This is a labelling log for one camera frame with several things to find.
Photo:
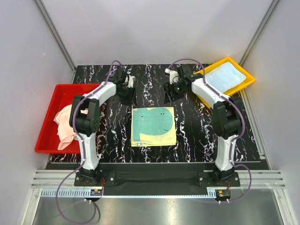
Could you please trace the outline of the light blue towel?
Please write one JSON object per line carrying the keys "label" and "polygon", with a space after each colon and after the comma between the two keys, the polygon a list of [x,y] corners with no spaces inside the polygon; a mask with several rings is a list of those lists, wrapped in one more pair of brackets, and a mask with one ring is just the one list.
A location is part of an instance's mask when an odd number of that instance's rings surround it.
{"label": "light blue towel", "polygon": [[205,75],[205,81],[222,93],[238,86],[245,79],[246,76],[230,62],[223,63]]}

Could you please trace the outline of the pink towel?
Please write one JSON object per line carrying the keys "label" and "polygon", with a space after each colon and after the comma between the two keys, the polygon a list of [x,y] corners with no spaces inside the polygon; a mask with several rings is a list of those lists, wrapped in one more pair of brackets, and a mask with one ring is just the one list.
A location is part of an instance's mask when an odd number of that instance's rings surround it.
{"label": "pink towel", "polygon": [[63,150],[74,140],[76,134],[69,124],[72,105],[67,105],[61,109],[54,117],[53,121],[58,125],[57,136],[59,144],[57,150]]}

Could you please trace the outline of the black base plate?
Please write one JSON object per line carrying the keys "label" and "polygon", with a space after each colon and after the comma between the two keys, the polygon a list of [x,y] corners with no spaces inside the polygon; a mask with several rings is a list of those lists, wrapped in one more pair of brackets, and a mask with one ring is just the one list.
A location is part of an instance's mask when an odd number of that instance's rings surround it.
{"label": "black base plate", "polygon": [[74,185],[104,185],[105,196],[199,197],[209,188],[240,187],[240,178],[234,170],[221,178],[214,163],[101,163],[94,172],[78,172]]}

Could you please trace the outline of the aluminium frame post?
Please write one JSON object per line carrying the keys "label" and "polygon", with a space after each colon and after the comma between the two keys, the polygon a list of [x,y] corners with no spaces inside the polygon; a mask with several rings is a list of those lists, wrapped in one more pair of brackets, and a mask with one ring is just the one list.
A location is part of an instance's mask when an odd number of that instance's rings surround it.
{"label": "aluminium frame post", "polygon": [[240,61],[239,65],[242,67],[246,63],[249,55],[251,54],[254,46],[256,45],[258,39],[260,38],[261,34],[263,33],[264,29],[266,28],[267,24],[269,23],[272,15],[274,14],[275,10],[277,9],[278,5],[280,4],[281,0],[272,0],[270,5],[268,6],[264,16],[262,17],[256,31],[254,32],[248,46],[246,47]]}
{"label": "aluminium frame post", "polygon": [[42,0],[33,0],[34,4],[36,5],[39,13],[41,14],[48,30],[50,31],[56,45],[58,46],[61,54],[63,55],[66,63],[68,64],[69,68],[71,69],[71,78],[69,83],[72,84],[75,78],[76,68],[74,61],[71,58],[71,55],[68,53],[66,46],[64,45],[62,38],[60,37],[50,14],[48,13],[44,3]]}

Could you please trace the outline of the left aluminium frame post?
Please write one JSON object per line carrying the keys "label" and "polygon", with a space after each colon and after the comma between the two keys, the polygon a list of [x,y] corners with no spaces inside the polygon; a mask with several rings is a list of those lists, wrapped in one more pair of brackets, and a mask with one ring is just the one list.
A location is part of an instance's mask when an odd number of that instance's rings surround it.
{"label": "left aluminium frame post", "polygon": [[50,31],[56,45],[58,46],[61,54],[63,55],[66,63],[68,64],[69,68],[71,69],[71,78],[69,83],[72,84],[75,78],[76,68],[74,61],[71,58],[71,55],[68,53],[66,46],[64,45],[62,38],[60,37],[50,14],[48,13],[44,3],[42,0],[33,0],[34,4],[36,5],[39,13],[41,14],[48,30]]}

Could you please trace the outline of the red plastic bin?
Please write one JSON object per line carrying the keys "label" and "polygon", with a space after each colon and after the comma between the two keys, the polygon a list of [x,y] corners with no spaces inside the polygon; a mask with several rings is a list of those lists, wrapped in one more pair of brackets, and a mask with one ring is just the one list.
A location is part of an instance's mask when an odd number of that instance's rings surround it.
{"label": "red plastic bin", "polygon": [[37,140],[36,153],[50,155],[80,153],[78,141],[72,141],[65,149],[58,150],[60,139],[57,135],[58,124],[53,121],[54,116],[65,106],[70,105],[74,96],[89,93],[98,86],[98,83],[56,85]]}

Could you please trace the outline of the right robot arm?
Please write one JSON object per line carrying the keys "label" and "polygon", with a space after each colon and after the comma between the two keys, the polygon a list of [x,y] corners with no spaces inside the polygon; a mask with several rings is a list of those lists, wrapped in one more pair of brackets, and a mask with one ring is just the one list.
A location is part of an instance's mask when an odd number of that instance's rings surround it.
{"label": "right robot arm", "polygon": [[218,91],[208,81],[205,74],[195,74],[189,65],[165,69],[169,82],[164,84],[164,103],[174,102],[193,92],[208,103],[212,111],[212,128],[217,135],[217,157],[208,182],[226,186],[234,177],[233,150],[236,140],[245,132],[245,121],[241,113],[241,101]]}

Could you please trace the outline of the yellow plastic tray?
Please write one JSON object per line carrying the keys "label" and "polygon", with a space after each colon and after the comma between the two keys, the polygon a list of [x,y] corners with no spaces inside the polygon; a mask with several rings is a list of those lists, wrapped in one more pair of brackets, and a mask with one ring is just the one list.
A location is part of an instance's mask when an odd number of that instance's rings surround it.
{"label": "yellow plastic tray", "polygon": [[226,101],[255,81],[250,73],[230,57],[208,67],[204,67],[198,61],[196,63],[200,65],[201,70],[194,75],[204,75],[204,77],[192,82],[191,91],[209,108],[219,101]]}

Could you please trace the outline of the right aluminium frame post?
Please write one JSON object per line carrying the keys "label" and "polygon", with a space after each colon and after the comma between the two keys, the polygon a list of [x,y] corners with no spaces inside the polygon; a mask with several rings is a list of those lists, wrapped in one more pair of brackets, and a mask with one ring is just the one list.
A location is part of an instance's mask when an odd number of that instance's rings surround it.
{"label": "right aluminium frame post", "polygon": [[246,47],[240,61],[239,65],[242,67],[246,63],[249,55],[251,54],[254,46],[256,45],[258,39],[260,38],[261,34],[263,33],[264,29],[266,28],[267,24],[269,23],[272,15],[274,14],[275,10],[277,9],[278,5],[280,4],[281,0],[272,0],[270,5],[268,6],[264,16],[262,17],[256,31],[254,32],[248,46]]}

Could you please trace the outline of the yellow green towel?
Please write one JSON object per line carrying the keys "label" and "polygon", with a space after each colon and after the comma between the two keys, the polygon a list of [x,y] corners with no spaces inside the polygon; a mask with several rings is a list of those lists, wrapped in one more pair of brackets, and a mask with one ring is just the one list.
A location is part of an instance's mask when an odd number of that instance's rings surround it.
{"label": "yellow green towel", "polygon": [[176,144],[173,107],[132,109],[131,146],[172,146]]}

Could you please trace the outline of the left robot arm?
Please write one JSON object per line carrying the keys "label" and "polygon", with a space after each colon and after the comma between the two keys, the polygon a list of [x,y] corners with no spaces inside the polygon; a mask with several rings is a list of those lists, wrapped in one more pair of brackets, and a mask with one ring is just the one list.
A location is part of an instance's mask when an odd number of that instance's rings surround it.
{"label": "left robot arm", "polygon": [[123,105],[136,103],[135,81],[135,76],[120,69],[91,92],[73,98],[69,125],[76,134],[81,155],[80,166],[75,170],[76,181],[92,186],[103,181],[96,148],[100,107],[113,96],[118,96]]}

